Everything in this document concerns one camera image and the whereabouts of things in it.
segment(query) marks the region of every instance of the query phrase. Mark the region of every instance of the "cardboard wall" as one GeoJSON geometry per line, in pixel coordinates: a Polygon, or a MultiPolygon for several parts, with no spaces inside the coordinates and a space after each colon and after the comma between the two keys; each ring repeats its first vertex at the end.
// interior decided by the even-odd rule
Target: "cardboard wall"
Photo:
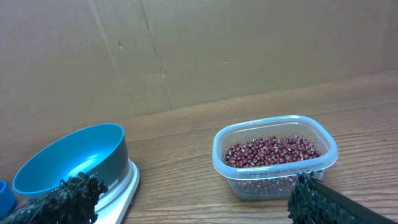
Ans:
{"type": "Polygon", "coordinates": [[[397,9],[394,0],[0,1],[0,141],[397,68],[397,9]]]}

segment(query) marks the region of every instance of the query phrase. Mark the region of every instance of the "bowl rim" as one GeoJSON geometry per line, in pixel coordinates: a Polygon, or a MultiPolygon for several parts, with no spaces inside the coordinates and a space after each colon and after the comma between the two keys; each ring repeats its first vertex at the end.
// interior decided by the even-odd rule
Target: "bowl rim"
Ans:
{"type": "Polygon", "coordinates": [[[0,180],[0,194],[3,191],[5,191],[6,187],[7,187],[7,182],[5,180],[0,180]]]}
{"type": "Polygon", "coordinates": [[[26,196],[33,196],[33,195],[37,195],[37,194],[44,194],[44,193],[49,192],[49,191],[51,191],[51,190],[53,190],[53,189],[56,189],[59,185],[54,186],[54,187],[50,187],[50,188],[47,188],[47,189],[43,189],[43,190],[37,190],[37,191],[28,191],[28,192],[27,192],[27,191],[21,191],[21,190],[18,190],[18,189],[16,188],[16,186],[15,186],[15,181],[16,181],[16,179],[17,179],[17,176],[18,176],[19,172],[20,172],[32,159],[34,159],[34,157],[36,157],[37,155],[39,155],[40,153],[42,153],[43,151],[45,151],[47,148],[49,148],[49,147],[51,147],[52,145],[54,145],[55,143],[57,143],[57,142],[59,142],[59,141],[65,139],[65,138],[67,138],[67,137],[70,137],[71,135],[74,135],[74,134],[77,134],[77,133],[79,133],[79,132],[81,132],[81,131],[84,131],[84,130],[86,130],[86,129],[90,129],[90,128],[94,128],[94,127],[98,127],[98,126],[109,126],[109,125],[110,125],[110,126],[115,126],[115,127],[120,128],[120,130],[121,130],[122,132],[121,132],[120,140],[118,141],[117,145],[115,145],[115,147],[114,147],[114,149],[111,151],[111,153],[109,153],[109,155],[106,156],[106,157],[104,158],[104,160],[107,159],[107,158],[112,154],[112,152],[114,152],[114,151],[120,146],[120,144],[122,143],[123,138],[124,138],[124,130],[123,130],[123,127],[120,126],[119,124],[116,124],[116,123],[103,123],[103,124],[96,124],[96,125],[92,125],[92,126],[89,126],[89,127],[85,127],[85,128],[79,129],[79,130],[77,130],[77,131],[74,131],[74,132],[72,132],[72,133],[70,133],[70,134],[67,134],[66,136],[64,136],[64,137],[62,137],[62,138],[60,138],[60,139],[54,141],[53,143],[49,144],[48,146],[44,147],[42,150],[40,150],[38,153],[36,153],[34,156],[32,156],[27,162],[25,162],[25,164],[18,170],[17,174],[14,176],[14,178],[13,178],[13,180],[12,180],[12,188],[13,188],[13,189],[15,190],[15,192],[17,192],[18,194],[20,194],[20,195],[26,195],[26,196]]]}

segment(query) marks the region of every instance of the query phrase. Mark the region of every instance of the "clear plastic container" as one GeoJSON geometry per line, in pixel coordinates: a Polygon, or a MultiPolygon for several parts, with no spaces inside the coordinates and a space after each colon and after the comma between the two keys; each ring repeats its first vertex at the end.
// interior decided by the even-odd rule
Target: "clear plastic container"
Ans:
{"type": "Polygon", "coordinates": [[[297,115],[248,121],[223,128],[213,142],[213,165],[228,180],[233,192],[248,200],[288,198],[297,181],[297,173],[322,170],[316,177],[322,180],[326,168],[338,158],[335,140],[315,120],[297,115]],[[224,164],[228,148],[261,137],[277,138],[299,135],[310,140],[322,156],[285,164],[262,167],[234,168],[224,164]]]}

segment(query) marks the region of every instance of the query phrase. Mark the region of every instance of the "blue object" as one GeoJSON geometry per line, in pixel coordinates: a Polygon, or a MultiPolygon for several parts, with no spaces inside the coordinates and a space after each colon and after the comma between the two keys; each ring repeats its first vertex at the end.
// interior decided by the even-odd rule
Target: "blue object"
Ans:
{"type": "Polygon", "coordinates": [[[128,169],[123,128],[98,124],[69,134],[41,150],[18,171],[14,190],[27,197],[41,197],[56,188],[60,180],[79,172],[98,173],[106,186],[117,183],[128,169]]]}
{"type": "Polygon", "coordinates": [[[0,218],[7,215],[16,205],[15,195],[4,180],[0,180],[0,218]]]}

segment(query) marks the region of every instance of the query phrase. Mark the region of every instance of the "black metal bar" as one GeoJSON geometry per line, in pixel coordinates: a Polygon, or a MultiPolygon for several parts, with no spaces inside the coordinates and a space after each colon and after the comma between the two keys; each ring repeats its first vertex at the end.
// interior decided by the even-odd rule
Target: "black metal bar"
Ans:
{"type": "MultiPolygon", "coordinates": [[[[303,176],[298,177],[300,182],[303,182],[304,179],[305,178],[303,176]]],[[[345,197],[337,191],[330,189],[316,179],[311,178],[310,181],[314,190],[321,192],[324,196],[328,197],[330,200],[333,200],[337,204],[350,211],[353,215],[369,224],[397,224],[396,222],[356,203],[348,197],[345,197]]]]}

